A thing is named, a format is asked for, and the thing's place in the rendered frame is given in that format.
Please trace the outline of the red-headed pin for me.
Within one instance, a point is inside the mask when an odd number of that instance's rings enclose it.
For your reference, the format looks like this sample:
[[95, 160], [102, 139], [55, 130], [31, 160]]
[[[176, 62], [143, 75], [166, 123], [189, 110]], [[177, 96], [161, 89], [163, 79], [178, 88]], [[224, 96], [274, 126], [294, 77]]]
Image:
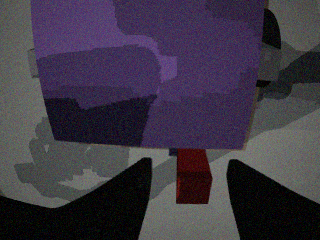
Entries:
[[212, 180], [204, 149], [177, 148], [177, 204], [208, 204]]

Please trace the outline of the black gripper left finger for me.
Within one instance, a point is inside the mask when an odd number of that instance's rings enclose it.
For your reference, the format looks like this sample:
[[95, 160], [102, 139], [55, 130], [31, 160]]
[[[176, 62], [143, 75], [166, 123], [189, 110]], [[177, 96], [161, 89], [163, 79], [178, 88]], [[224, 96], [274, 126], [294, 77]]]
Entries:
[[0, 239], [137, 240], [151, 183], [152, 157], [143, 157], [61, 207], [41, 207], [0, 195]]

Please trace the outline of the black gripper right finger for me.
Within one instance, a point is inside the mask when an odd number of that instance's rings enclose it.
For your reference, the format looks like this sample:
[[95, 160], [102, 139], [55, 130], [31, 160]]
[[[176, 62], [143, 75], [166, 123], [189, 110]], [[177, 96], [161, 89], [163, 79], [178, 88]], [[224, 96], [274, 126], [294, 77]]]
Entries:
[[320, 240], [320, 204], [237, 159], [227, 172], [240, 240]]

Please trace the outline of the purple trolley with black wheels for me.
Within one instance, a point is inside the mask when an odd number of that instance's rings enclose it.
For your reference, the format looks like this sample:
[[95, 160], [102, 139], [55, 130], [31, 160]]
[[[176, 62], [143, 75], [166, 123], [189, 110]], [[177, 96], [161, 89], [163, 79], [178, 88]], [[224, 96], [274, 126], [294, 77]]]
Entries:
[[243, 149], [256, 87], [279, 79], [264, 0], [31, 0], [55, 141]]

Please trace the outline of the tan wooden ramp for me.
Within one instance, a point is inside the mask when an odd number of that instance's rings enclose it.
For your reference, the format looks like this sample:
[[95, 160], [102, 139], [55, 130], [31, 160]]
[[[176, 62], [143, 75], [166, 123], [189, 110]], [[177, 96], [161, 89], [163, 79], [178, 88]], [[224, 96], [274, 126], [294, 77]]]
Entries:
[[[269, 1], [264, 0], [264, 8], [269, 9]], [[247, 149], [247, 144], [249, 140], [249, 135], [251, 135], [251, 125], [253, 117], [255, 117], [256, 112], [256, 103], [257, 103], [257, 97], [259, 97], [259, 89], [260, 87], [256, 87], [255, 91], [255, 100], [253, 100], [252, 108], [251, 108], [251, 119], [249, 119], [247, 133], [245, 133], [244, 137], [244, 143], [243, 143], [243, 149], [205, 149], [205, 151], [241, 151], [244, 152], [245, 149]], [[127, 147], [127, 148], [157, 148], [157, 149], [168, 149], [168, 148], [161, 148], [161, 147], [131, 147], [131, 145], [101, 145], [101, 144], [92, 144], [92, 145], [99, 145], [99, 147]]]

